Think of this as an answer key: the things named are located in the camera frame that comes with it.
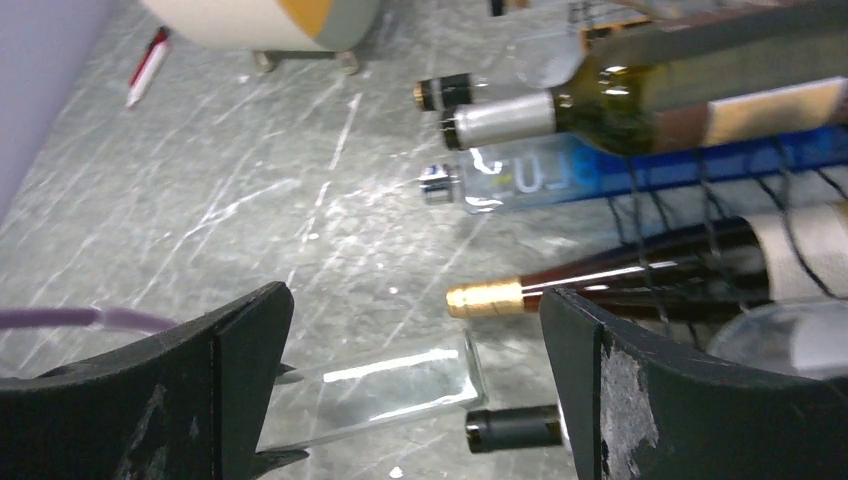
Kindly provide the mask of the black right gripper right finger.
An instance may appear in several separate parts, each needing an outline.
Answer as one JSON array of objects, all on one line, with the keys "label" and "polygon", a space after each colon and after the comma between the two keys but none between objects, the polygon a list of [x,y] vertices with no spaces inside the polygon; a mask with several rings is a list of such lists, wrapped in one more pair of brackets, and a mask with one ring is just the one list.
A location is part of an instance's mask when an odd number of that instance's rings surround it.
[{"label": "black right gripper right finger", "polygon": [[539,316],[581,479],[843,479],[847,381],[725,361],[565,289]]}]

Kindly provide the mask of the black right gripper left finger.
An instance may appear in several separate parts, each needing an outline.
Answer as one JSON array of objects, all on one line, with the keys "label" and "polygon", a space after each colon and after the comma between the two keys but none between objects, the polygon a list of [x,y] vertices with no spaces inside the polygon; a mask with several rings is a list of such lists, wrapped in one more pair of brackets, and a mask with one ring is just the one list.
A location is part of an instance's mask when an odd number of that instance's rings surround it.
[{"label": "black right gripper left finger", "polygon": [[2,377],[2,477],[257,479],[306,459],[258,449],[293,311],[280,281],[184,323],[120,308],[3,310],[7,330],[96,326],[140,339]]}]

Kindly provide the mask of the clear tall glass bottle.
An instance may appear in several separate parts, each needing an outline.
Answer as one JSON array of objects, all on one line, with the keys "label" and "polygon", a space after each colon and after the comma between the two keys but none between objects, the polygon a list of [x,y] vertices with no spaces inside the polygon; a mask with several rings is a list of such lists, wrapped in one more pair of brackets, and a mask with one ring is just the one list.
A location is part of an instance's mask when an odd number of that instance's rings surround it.
[{"label": "clear tall glass bottle", "polygon": [[305,449],[486,401],[475,342],[450,330],[279,375],[259,447]]}]

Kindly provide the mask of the dark green silver-capped wine bottle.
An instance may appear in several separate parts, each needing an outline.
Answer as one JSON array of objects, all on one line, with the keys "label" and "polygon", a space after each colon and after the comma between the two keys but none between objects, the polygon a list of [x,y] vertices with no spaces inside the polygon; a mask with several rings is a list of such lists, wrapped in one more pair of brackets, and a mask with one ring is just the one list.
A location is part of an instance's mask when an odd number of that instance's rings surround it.
[{"label": "dark green silver-capped wine bottle", "polygon": [[565,83],[448,109],[440,130],[454,151],[571,133],[636,156],[846,120],[846,3],[777,1],[612,34]]}]

